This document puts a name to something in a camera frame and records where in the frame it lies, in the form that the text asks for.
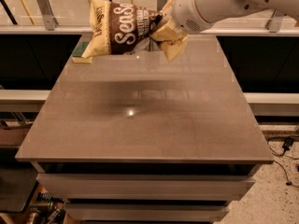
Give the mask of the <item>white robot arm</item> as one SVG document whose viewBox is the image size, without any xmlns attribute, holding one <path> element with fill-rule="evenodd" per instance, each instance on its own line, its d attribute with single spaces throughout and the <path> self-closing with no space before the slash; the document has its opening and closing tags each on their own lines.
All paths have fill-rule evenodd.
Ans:
<svg viewBox="0 0 299 224">
<path fill-rule="evenodd" d="M 150 36 L 156 41 L 176 41 L 185 35 L 197 35 L 218 21 L 268 8 L 299 20 L 299 0 L 169 0 Z"/>
</svg>

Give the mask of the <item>yellow taped gripper finger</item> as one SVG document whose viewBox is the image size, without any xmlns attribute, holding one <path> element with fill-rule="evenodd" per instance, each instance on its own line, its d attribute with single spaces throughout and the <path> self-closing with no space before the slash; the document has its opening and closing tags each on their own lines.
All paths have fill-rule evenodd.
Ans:
<svg viewBox="0 0 299 224">
<path fill-rule="evenodd" d="M 167 3 L 163 6 L 161 13 L 163 16 L 167 16 L 171 13 L 172 6 L 175 0 L 168 0 Z"/>
<path fill-rule="evenodd" d="M 149 36 L 160 42 L 176 41 L 181 39 L 184 33 L 173 20 L 161 20 Z"/>
</svg>

